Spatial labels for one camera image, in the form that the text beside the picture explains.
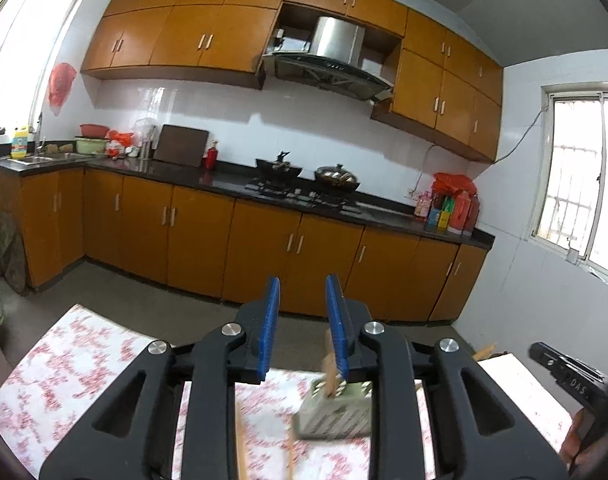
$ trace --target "range hood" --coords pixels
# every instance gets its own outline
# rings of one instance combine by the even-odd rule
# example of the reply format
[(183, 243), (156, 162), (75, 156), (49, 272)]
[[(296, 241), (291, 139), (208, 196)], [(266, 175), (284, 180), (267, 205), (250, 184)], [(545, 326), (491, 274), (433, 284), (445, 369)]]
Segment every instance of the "range hood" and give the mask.
[(360, 101), (378, 102), (390, 97), (393, 85), (359, 68), (365, 29), (322, 16), (303, 49), (275, 48), (264, 54), (269, 75), (329, 90)]

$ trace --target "red bottle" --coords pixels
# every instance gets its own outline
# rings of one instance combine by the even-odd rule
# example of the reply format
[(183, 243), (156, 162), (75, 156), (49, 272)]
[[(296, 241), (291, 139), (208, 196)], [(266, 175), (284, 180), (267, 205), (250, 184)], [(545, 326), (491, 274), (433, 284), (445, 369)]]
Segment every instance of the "red bottle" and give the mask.
[(217, 163), (217, 141), (213, 140), (213, 145), (210, 146), (209, 150), (206, 152), (206, 162), (204, 166), (207, 170), (214, 170), (215, 164)]

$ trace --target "cutting board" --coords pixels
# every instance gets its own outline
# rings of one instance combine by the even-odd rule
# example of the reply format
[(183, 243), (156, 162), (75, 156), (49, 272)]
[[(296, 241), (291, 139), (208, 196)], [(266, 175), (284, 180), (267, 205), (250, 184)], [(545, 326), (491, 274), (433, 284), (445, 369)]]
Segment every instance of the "cutting board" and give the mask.
[(153, 159), (199, 168), (207, 140), (206, 130), (164, 124)]

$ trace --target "red plastic bag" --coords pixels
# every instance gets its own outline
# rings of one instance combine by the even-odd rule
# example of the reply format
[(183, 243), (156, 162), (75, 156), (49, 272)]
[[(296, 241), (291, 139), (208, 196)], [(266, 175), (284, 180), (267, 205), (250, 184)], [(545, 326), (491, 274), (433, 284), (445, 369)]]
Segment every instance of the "red plastic bag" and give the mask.
[(55, 116), (59, 115), (62, 106), (64, 106), (64, 103), (68, 99), (75, 77), (77, 77), (77, 70), (68, 63), (55, 65), (50, 72), (50, 77), (48, 78), (48, 103)]
[(445, 194), (445, 195), (456, 195), (462, 190), (466, 190), (469, 196), (473, 196), (478, 193), (478, 188), (473, 184), (473, 181), (466, 175), (452, 175), (450, 173), (435, 173), (433, 175), (435, 180), (431, 189), (433, 192)]

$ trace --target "floral tablecloth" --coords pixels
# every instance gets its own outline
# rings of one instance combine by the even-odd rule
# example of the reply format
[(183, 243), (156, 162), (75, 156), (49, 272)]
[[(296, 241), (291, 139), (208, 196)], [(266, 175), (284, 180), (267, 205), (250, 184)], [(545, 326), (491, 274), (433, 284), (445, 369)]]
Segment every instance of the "floral tablecloth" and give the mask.
[[(15, 455), (37, 477), (61, 438), (153, 338), (132, 332), (81, 305), (71, 308), (11, 372), (0, 389), (0, 433)], [(559, 450), (571, 418), (512, 355), (481, 363)], [(297, 412), (312, 372), (270, 370), (259, 386), (238, 384), (248, 478), (288, 478), (289, 449), (295, 480), (367, 479), (370, 440), (311, 442), (289, 440), (290, 418)], [(181, 403), (173, 480), (180, 477), (181, 451), (190, 384)], [(434, 478), (429, 418), (418, 391), (427, 478)]]

